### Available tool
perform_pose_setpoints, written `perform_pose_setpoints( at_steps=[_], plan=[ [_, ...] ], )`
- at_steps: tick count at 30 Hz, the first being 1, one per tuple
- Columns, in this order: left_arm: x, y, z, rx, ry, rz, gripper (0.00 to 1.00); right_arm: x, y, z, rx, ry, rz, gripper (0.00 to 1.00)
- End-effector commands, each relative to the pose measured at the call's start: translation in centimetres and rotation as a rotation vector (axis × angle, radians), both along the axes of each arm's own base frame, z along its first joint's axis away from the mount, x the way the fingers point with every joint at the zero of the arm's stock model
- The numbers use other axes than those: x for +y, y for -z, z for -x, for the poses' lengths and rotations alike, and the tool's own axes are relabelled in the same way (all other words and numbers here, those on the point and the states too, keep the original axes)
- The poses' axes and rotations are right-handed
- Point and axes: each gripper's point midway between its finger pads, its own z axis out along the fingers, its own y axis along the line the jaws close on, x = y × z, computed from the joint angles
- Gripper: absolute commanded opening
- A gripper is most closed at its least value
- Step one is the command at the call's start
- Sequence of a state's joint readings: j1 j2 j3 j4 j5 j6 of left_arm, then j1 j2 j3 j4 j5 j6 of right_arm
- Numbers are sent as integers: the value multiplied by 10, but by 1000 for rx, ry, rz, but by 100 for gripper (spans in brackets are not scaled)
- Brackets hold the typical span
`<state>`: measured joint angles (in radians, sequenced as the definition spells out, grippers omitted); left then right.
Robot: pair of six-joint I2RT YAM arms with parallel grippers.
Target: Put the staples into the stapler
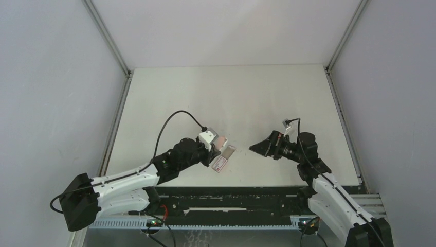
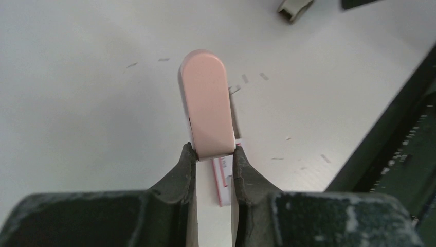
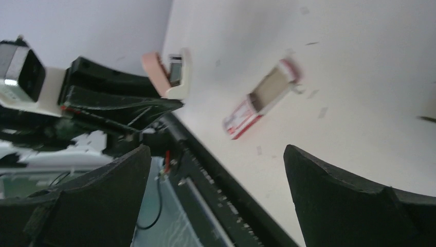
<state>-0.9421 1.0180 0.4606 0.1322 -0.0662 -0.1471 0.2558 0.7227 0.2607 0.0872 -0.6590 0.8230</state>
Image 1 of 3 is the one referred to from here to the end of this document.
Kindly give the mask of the red white staples box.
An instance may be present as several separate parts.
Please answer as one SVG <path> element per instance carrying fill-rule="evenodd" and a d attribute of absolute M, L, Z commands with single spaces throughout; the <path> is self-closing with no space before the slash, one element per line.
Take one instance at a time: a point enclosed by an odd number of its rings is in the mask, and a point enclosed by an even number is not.
<path fill-rule="evenodd" d="M 236 151 L 236 147 L 232 145 L 228 145 L 221 155 L 216 159 L 216 161 L 213 163 L 211 168 L 215 171 L 220 173 L 226 164 L 228 163 L 230 157 L 233 155 L 233 153 Z"/>

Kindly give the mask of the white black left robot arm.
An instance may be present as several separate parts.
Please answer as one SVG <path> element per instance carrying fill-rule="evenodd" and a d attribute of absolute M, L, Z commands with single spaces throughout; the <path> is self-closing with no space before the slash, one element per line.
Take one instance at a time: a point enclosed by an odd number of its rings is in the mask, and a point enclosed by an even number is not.
<path fill-rule="evenodd" d="M 193 165 L 208 167 L 219 155 L 214 145 L 207 148 L 198 139 L 183 138 L 172 149 L 135 169 L 105 177 L 77 175 L 59 196 L 67 228 L 75 232 L 100 217 L 127 211 L 144 210 L 153 215 L 161 207 L 155 186 L 177 178 Z"/>

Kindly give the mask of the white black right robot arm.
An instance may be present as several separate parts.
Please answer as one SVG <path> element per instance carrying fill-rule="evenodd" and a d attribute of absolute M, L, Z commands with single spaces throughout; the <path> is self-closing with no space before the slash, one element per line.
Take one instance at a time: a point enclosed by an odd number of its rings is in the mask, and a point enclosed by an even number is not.
<path fill-rule="evenodd" d="M 298 191 L 297 207 L 303 214 L 314 213 L 336 235 L 343 246 L 393 246 L 391 227 L 360 206 L 339 184 L 331 169 L 318 155 L 315 135 L 299 133 L 297 140 L 272 131 L 249 150 L 275 160 L 296 162 L 298 174 L 307 186 Z"/>

